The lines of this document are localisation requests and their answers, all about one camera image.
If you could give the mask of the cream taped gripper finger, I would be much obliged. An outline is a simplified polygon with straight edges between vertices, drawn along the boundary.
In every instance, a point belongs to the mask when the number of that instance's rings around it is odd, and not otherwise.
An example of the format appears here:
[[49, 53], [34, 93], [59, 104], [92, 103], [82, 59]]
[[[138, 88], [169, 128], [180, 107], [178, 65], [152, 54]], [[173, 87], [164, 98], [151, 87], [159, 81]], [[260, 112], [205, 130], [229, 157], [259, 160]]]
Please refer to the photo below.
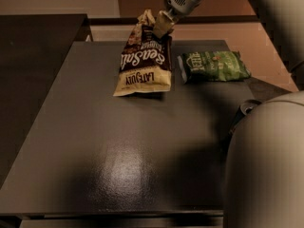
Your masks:
[[178, 17], [174, 11], [160, 10], [155, 25], [153, 27], [153, 33], [158, 37], [162, 38], [165, 34], [172, 31], [174, 25], [178, 22]]

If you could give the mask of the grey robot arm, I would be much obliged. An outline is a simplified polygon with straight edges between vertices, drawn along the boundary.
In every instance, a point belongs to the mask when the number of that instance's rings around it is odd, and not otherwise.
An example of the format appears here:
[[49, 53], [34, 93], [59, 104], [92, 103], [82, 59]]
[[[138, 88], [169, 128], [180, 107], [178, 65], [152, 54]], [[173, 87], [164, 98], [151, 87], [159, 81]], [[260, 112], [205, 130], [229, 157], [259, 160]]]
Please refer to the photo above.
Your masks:
[[237, 126], [224, 185], [223, 228], [304, 228], [304, 0], [249, 0], [299, 88]]

